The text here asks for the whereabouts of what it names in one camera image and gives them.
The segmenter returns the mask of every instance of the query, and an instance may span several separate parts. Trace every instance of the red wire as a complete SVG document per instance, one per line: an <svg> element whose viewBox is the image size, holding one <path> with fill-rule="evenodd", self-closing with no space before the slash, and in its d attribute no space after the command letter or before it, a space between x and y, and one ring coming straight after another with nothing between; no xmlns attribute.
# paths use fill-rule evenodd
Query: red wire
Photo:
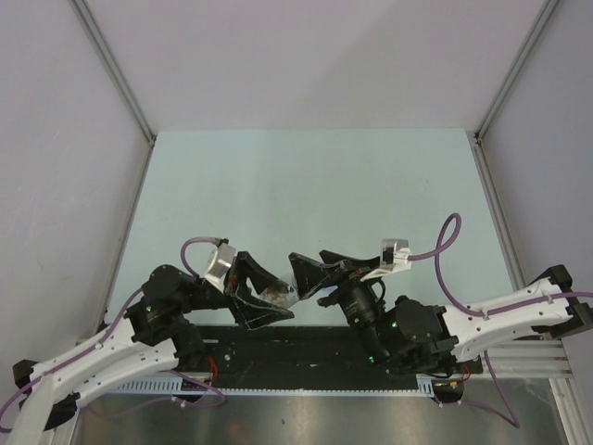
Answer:
<svg viewBox="0 0 593 445"><path fill-rule="evenodd" d="M463 370L467 374L467 376L463 378L463 381L467 382L470 379L470 377L472 376L472 371L470 370L470 367L465 363L463 364Z"/></svg>
<svg viewBox="0 0 593 445"><path fill-rule="evenodd" d="M212 381L210 383L214 383L214 381L219 376L219 367L214 362L214 358L211 355L207 355L206 359L210 362L210 373L212 374Z"/></svg>

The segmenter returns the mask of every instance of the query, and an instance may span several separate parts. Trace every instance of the black cable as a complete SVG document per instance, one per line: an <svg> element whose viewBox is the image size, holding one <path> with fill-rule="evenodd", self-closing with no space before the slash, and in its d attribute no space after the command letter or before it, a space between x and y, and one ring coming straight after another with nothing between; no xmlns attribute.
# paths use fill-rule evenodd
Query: black cable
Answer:
<svg viewBox="0 0 593 445"><path fill-rule="evenodd" d="M380 303L380 302L382 302L385 299L385 293L387 292L387 288L385 287L385 283L381 279L379 279L379 280L375 281L374 283L372 283L371 286L373 286L373 285L375 285L377 283L381 287L381 297L379 297L379 299L377 300L377 302Z"/></svg>

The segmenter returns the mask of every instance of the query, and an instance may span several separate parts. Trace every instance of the light blue table surface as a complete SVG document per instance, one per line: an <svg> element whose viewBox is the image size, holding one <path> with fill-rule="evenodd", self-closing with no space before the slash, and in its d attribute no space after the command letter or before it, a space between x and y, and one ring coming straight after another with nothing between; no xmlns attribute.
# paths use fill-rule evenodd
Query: light blue table surface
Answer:
<svg viewBox="0 0 593 445"><path fill-rule="evenodd" d="M462 301L511 292L472 152L461 129L165 132L158 135L108 306L123 301L159 265L182 268L180 247L194 236L228 237L272 273L291 272L292 251L324 248L370 258L385 237L414 253L435 246L443 221L463 217L442 256L446 282ZM188 249L199 272L211 246ZM406 294L446 304L432 260L386 277L387 307ZM315 299L282 324L345 324ZM198 324L232 324L226 310L195 312Z"/></svg>

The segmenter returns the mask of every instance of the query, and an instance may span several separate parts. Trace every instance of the metal floor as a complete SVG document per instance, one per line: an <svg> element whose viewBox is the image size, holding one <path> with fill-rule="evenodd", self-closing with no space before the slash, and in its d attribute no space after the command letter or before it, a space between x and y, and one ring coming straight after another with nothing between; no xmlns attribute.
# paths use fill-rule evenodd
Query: metal floor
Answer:
<svg viewBox="0 0 593 445"><path fill-rule="evenodd" d="M520 416L514 429L497 416L471 407L439 409L421 398L246 397L220 408L181 409L164 402L118 420L83 412L75 445L331 445L331 444L565 444L556 403L546 379L502 382ZM504 405L491 381L471 381L467 400ZM143 396L105 396L94 407L116 413Z"/></svg>

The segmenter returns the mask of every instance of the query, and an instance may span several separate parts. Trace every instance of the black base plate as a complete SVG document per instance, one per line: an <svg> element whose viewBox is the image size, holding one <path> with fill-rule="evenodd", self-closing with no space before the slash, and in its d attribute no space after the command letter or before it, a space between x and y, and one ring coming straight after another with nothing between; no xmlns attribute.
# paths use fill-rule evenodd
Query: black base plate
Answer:
<svg viewBox="0 0 593 445"><path fill-rule="evenodd" d="M370 363L348 326L200 326L219 368L216 386L244 389L393 390L416 389L416 375L399 375L388 363ZM478 362L468 362L473 374ZM207 371L209 364L200 369Z"/></svg>

